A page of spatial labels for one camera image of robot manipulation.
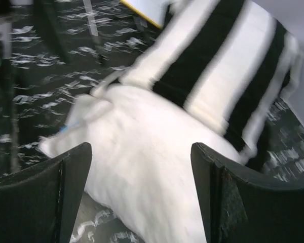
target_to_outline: cushion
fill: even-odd
[[[297,86],[303,48],[248,0],[192,0],[119,82],[151,90],[256,154],[266,114]]]
[[[190,151],[196,141],[239,162],[223,137],[150,91],[114,86],[78,96],[66,127],[40,142],[55,157],[89,142],[85,187],[146,243],[206,243]]]

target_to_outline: black and white striped pillow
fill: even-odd
[[[298,41],[249,0],[192,0],[121,77],[182,107],[247,158],[265,116],[297,85]]]

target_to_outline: floor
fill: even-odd
[[[82,0],[59,0],[61,32],[71,58],[66,65],[48,52],[33,30],[29,7],[17,9],[19,20],[13,24],[12,63],[22,79],[15,87],[18,113],[19,169],[30,167],[47,158],[37,151],[41,136],[49,136],[63,127],[74,96],[88,92],[108,74],[131,65],[147,46],[131,20],[98,23],[105,41],[109,61],[99,65],[94,58],[93,44],[87,27]],[[104,19],[127,11],[113,0],[92,0],[96,19]],[[304,128],[288,105],[278,100],[269,114],[272,127],[271,159],[266,162],[266,174],[290,181],[304,180]],[[0,131],[0,161],[9,157],[11,139]],[[9,172],[0,164],[0,176]],[[142,242],[129,231],[112,211],[84,194],[71,242]]]

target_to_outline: wall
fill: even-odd
[[[304,0],[254,0],[274,15],[290,32],[304,43]],[[297,91],[289,105],[304,125],[304,67]]]

